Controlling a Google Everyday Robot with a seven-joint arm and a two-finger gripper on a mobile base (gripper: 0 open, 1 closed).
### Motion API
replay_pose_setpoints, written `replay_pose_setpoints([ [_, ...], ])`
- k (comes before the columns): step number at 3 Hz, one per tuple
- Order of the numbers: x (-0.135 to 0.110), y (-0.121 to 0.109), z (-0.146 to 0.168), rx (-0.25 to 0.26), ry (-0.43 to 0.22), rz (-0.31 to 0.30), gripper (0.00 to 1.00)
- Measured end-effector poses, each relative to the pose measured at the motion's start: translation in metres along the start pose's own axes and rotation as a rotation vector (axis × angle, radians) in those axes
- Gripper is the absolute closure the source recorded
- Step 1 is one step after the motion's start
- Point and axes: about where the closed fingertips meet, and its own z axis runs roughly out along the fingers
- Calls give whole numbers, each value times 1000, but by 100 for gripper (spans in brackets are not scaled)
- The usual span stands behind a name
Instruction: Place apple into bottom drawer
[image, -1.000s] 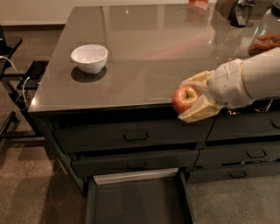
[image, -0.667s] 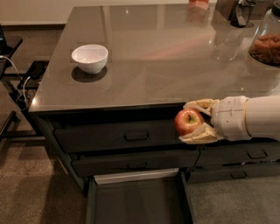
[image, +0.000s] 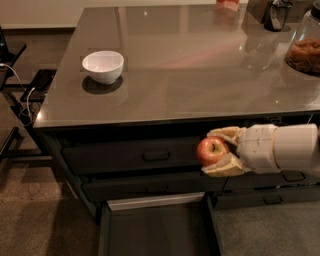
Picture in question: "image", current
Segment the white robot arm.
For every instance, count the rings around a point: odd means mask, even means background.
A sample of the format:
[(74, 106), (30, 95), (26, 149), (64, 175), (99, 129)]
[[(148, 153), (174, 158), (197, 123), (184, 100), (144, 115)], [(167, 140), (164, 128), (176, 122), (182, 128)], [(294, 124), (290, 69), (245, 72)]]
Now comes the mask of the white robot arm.
[(201, 170), (211, 177), (302, 171), (320, 172), (316, 124), (272, 124), (211, 130), (197, 148)]

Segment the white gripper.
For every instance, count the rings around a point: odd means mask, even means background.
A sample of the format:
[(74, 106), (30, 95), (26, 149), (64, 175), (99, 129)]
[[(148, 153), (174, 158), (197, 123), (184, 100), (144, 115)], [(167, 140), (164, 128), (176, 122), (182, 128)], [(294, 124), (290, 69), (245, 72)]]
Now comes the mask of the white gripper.
[(249, 171), (256, 174), (280, 171), (274, 156), (274, 137), (277, 126), (254, 125), (249, 128), (229, 126), (210, 130), (207, 137), (218, 137), (237, 146), (237, 156), (228, 153), (216, 164), (202, 167), (210, 177), (234, 177)]

